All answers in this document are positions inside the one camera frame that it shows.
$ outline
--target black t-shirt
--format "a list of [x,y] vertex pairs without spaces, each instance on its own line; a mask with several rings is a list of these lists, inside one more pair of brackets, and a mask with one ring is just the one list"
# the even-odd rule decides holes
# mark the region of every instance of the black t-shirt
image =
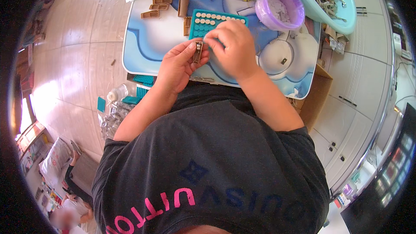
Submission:
[[110,234],[317,233],[329,207],[306,128],[274,132],[240,89],[211,85],[187,87],[132,142],[107,139],[92,194]]

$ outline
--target plastic bag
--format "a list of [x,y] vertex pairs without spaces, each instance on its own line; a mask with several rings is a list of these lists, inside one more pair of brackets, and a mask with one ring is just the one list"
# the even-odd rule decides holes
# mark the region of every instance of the plastic bag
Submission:
[[39,164],[40,172],[45,177],[48,185],[54,186],[58,183],[62,168],[71,158],[71,154],[68,145],[61,138],[58,138],[49,150],[45,160]]
[[98,112],[101,138],[103,140],[106,140],[107,138],[113,139],[120,123],[134,107],[135,105],[129,105],[121,101],[116,101],[111,104],[109,114]]

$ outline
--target bag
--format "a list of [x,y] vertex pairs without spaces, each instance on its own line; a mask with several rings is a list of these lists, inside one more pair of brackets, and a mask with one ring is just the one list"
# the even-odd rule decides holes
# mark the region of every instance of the bag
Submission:
[[39,164],[40,172],[49,186],[52,187],[58,183],[62,168],[71,158],[70,155],[71,151],[68,145],[61,138],[58,138],[49,150],[45,160]]

